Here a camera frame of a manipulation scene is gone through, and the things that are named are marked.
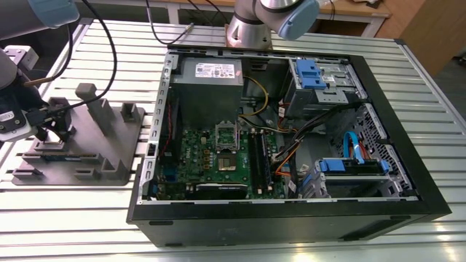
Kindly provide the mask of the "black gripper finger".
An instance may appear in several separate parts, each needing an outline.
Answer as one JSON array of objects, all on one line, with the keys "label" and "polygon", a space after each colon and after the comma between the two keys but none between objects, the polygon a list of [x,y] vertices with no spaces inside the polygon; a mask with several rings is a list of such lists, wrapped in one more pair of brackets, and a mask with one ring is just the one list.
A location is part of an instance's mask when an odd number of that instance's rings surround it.
[{"label": "black gripper finger", "polygon": [[54,132],[52,127],[52,122],[53,122],[52,120],[48,120],[46,122],[37,125],[36,139],[40,142],[45,142],[49,136],[49,132]]},{"label": "black gripper finger", "polygon": [[49,112],[49,131],[52,131],[58,137],[60,141],[66,142],[73,134],[73,127],[70,124],[70,113],[69,110],[61,110],[65,105],[56,105],[54,111]]}]

